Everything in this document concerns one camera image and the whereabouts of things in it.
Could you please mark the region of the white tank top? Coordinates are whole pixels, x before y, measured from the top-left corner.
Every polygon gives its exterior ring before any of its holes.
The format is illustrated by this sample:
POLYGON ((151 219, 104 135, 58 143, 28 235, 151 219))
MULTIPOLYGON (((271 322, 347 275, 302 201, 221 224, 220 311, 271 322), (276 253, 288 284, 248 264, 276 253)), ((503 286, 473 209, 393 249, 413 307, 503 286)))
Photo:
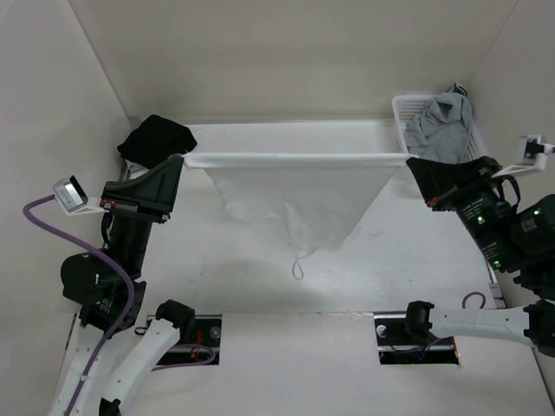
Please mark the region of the white tank top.
POLYGON ((266 222, 302 262, 337 252, 356 236, 371 206, 409 156, 406 153, 189 153, 182 200, 208 191, 220 212, 243 224, 266 222))

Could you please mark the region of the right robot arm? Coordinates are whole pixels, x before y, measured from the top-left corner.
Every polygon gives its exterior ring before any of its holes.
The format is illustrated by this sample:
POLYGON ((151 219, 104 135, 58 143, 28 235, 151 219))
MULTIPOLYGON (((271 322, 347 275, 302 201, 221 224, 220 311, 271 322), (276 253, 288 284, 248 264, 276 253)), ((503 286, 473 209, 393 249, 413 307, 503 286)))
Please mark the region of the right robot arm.
POLYGON ((519 184, 484 156, 461 164, 410 157, 407 165, 427 207, 453 211, 488 265, 516 273, 514 282, 538 300, 512 309, 440 309, 411 302, 402 333, 411 342, 430 343, 450 336, 512 341, 554 355, 554 197, 549 194, 520 210, 506 199, 508 182, 519 184))

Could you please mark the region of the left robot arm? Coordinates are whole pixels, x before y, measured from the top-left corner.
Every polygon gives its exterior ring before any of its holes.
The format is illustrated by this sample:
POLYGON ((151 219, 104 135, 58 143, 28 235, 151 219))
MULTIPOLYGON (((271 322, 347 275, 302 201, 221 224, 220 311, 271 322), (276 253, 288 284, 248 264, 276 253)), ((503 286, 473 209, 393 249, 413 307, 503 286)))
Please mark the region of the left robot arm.
POLYGON ((168 300, 144 337, 118 357, 146 293, 140 276, 152 226, 170 218, 183 165, 182 156, 173 155, 135 179, 106 183, 99 198, 87 198, 75 178, 56 186, 68 214, 102 214, 104 246, 62 263, 62 294, 81 308, 75 356, 50 414, 127 414, 162 355, 192 340, 194 310, 168 300))

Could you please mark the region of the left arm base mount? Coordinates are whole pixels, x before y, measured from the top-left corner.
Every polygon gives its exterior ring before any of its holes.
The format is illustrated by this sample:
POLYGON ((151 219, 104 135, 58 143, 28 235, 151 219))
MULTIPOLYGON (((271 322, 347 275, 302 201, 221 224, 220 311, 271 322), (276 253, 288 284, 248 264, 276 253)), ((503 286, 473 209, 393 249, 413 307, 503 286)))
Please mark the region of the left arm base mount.
POLYGON ((157 367, 200 363, 218 365, 222 315, 197 315, 192 333, 160 358, 157 367))

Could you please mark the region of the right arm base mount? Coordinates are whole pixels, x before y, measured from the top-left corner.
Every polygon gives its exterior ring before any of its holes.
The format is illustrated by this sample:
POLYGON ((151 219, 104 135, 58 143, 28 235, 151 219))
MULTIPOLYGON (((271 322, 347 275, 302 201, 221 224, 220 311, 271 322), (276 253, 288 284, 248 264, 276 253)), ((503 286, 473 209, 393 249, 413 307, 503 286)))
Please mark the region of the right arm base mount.
POLYGON ((431 302, 410 302, 404 311, 374 314, 378 359, 382 365, 459 365, 453 337, 431 332, 431 302))

